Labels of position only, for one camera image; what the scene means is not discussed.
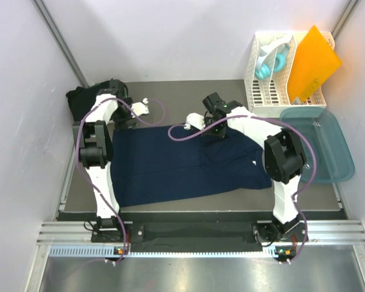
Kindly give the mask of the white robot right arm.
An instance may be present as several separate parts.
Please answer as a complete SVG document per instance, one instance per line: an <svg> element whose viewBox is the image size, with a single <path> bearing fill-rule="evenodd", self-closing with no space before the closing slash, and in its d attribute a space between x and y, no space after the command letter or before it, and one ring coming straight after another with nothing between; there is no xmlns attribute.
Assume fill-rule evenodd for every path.
<svg viewBox="0 0 365 292"><path fill-rule="evenodd" d="M299 182L306 155L299 135L293 130L268 122L251 113L235 100L225 102L214 92L203 99L206 114L204 126L218 135L226 128L244 134L263 149L266 173L274 185L273 236L284 241L291 237L298 225L299 212L295 207Z"/></svg>

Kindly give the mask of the navy blue t shirt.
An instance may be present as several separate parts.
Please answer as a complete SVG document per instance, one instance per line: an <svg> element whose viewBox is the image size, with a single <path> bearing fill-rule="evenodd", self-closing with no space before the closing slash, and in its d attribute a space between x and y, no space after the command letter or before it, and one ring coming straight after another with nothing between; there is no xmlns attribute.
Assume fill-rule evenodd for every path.
<svg viewBox="0 0 365 292"><path fill-rule="evenodd" d="M168 126L115 131L111 177L122 207L272 186L262 148L228 128L224 138L175 142Z"/></svg>

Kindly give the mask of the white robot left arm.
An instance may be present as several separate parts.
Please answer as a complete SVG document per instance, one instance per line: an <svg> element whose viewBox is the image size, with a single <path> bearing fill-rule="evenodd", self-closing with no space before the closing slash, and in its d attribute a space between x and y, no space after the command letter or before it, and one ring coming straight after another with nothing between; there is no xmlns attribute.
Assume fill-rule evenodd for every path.
<svg viewBox="0 0 365 292"><path fill-rule="evenodd" d="M135 118L148 114L147 105L134 103L127 85L117 79L98 83L90 88L78 87L66 94L74 123L77 163L81 164L97 201L96 234L105 230L112 241L124 238L126 227L119 218L112 178L113 143L108 124L117 130L137 126Z"/></svg>

